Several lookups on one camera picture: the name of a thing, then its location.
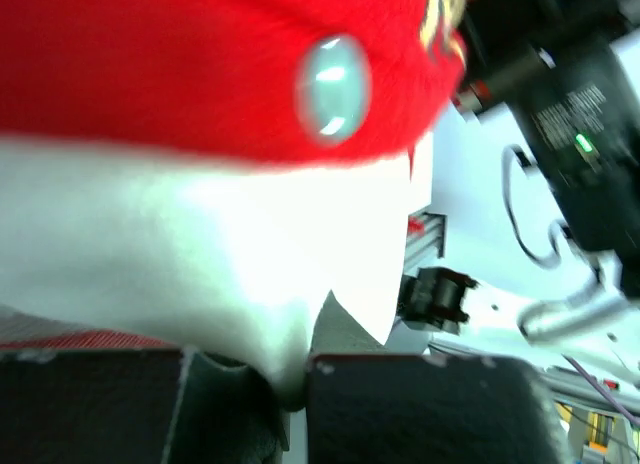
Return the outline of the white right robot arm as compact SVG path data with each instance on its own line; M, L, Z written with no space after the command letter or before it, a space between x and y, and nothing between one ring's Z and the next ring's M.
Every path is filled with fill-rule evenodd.
M463 17L472 49L469 74L454 98L461 114L504 104L525 146L501 156L501 191L513 207L515 169L546 181L561 218L548 228L551 251L531 254L554 270L565 240L588 266L574 293L521 300L514 326L532 346L637 381L637 339L604 334L639 329L639 101L613 41L639 26L639 0L478 0Z

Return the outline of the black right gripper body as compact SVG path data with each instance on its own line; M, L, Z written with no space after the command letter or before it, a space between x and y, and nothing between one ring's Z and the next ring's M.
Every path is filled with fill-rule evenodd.
M639 290L639 100L613 43L639 27L639 0L473 0L454 103L512 112L571 237L611 251L619 289Z

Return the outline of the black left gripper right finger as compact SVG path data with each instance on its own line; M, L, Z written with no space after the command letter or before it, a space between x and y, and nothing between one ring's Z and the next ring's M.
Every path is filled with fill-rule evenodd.
M548 388L517 359L318 355L306 397L311 463L570 460Z

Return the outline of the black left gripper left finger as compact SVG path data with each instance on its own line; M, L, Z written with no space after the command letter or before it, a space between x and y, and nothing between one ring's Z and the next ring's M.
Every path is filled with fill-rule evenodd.
M193 350L1 354L4 463L277 463L252 369Z

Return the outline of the white pillow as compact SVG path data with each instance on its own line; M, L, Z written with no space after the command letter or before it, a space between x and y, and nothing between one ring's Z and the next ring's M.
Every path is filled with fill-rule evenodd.
M432 162L431 134L293 171L5 136L1 307L243 362L298 407L326 302L387 341Z

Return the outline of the red patterned pillowcase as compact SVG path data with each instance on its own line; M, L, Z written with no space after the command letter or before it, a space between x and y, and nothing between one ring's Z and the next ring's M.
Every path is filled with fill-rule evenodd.
M469 0L1 0L1 152L409 181Z

